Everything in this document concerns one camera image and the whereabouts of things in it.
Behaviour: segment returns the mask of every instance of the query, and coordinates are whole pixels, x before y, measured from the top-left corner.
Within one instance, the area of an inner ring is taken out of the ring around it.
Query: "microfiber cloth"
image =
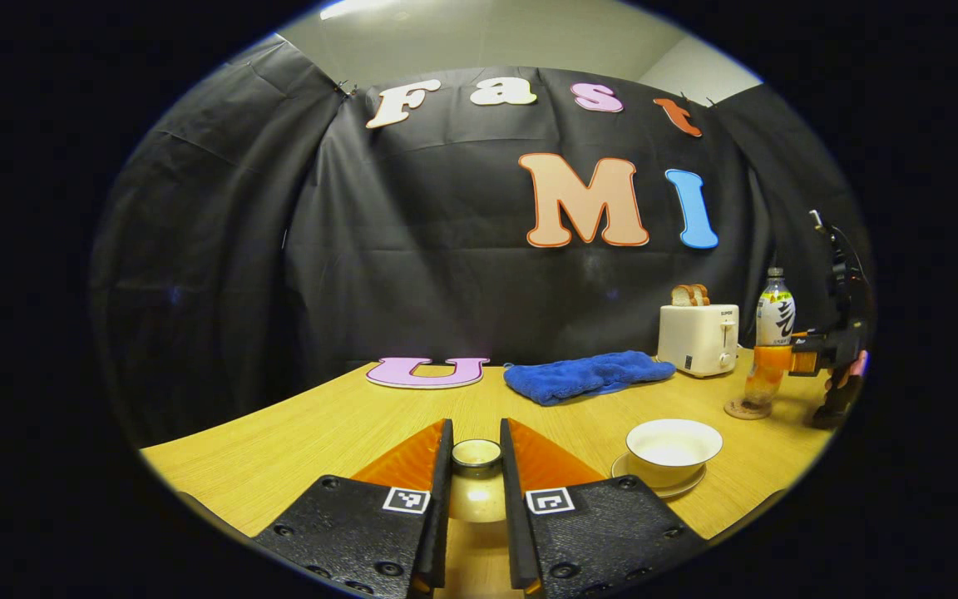
[[[663,380],[675,364],[658,363],[642,352],[617,352],[540,365],[505,364],[505,382],[544,406],[582,394],[611,394],[631,384]]]

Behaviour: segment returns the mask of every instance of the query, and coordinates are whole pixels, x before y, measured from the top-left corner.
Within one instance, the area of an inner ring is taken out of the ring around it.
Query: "white toaster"
[[[738,306],[661,306],[657,360],[700,378],[733,371]]]

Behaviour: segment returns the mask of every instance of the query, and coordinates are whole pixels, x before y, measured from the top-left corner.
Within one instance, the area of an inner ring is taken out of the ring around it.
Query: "cork coaster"
[[[771,416],[771,403],[768,402],[761,406],[754,404],[752,407],[746,407],[743,405],[742,399],[730,399],[723,406],[723,411],[742,420],[760,420],[760,418]]]

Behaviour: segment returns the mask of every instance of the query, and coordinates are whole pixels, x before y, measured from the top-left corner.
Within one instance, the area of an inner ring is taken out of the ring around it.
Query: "letter cutout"
[[[672,102],[669,99],[658,98],[654,99],[653,103],[664,106],[664,112],[668,113],[668,118],[672,119],[672,122],[679,129],[681,129],[683,133],[688,133],[690,136],[694,137],[700,137],[700,129],[697,129],[696,126],[690,125],[689,121],[685,119],[685,117],[689,116],[689,113],[680,109],[675,102]]]
[[[482,365],[487,358],[453,358],[446,363],[455,365],[452,374],[446,376],[416,376],[413,372],[419,364],[430,364],[430,358],[380,358],[376,368],[368,371],[369,382],[384,387],[407,389],[448,389],[478,383],[482,379]]]
[[[427,92],[434,92],[442,87],[441,81],[429,79],[419,83],[410,83],[402,87],[391,87],[389,90],[380,92],[379,97],[383,98],[379,102],[379,109],[376,110],[376,116],[371,121],[366,122],[368,129],[376,129],[380,126],[394,125],[395,122],[402,122],[409,118],[409,113],[402,110],[408,105],[411,109],[417,109],[427,97]]]
[[[575,103],[586,110],[594,112],[620,112],[623,102],[615,98],[615,92],[605,85],[596,83],[576,83],[571,85],[571,92],[575,94]]]
[[[594,167],[590,184],[581,178],[562,156],[555,153],[525,153],[520,166],[531,171],[535,182],[535,228],[527,242],[535,247],[559,247],[571,241],[571,231],[560,221],[560,207],[571,220],[582,241],[590,243],[597,235],[601,213],[608,215],[608,226],[601,239],[610,245],[645,245],[649,231],[635,199],[632,176],[635,166],[619,158],[602,158]]]
[[[476,84],[478,90],[472,94],[472,103],[479,106],[529,105],[539,99],[531,94],[531,82],[518,77],[495,77]]]
[[[670,168],[664,177],[675,186],[682,205],[682,220],[685,220],[685,228],[679,236],[682,243],[699,250],[710,250],[719,245],[719,238],[708,222],[708,210],[704,208],[704,196],[700,194],[704,182],[699,175]]]

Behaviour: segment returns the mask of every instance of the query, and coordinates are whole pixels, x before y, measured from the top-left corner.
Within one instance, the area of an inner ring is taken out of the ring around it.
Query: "black fabric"
[[[535,105],[472,103],[493,77],[528,80]],[[365,128],[380,91],[426,79],[441,88],[406,121]],[[611,87],[624,110],[583,110],[570,92],[579,82]],[[688,110],[704,135],[680,131],[655,98]],[[111,193],[91,273],[111,397],[149,446],[380,357],[651,355],[679,284],[737,304],[750,346],[776,254],[798,329],[821,326],[832,318],[830,258],[807,211],[868,246],[852,194],[810,135],[765,87],[711,107],[559,69],[423,73],[345,96],[271,37],[176,103]],[[535,190],[518,160],[532,152],[562,155],[584,183],[602,158],[634,163],[649,243],[588,244],[573,229],[567,246],[531,246]],[[680,241],[669,168],[702,177],[714,249]]]
[[[301,391],[280,247],[342,97],[274,35],[187,92],[123,167],[92,253],[91,312],[141,446]]]

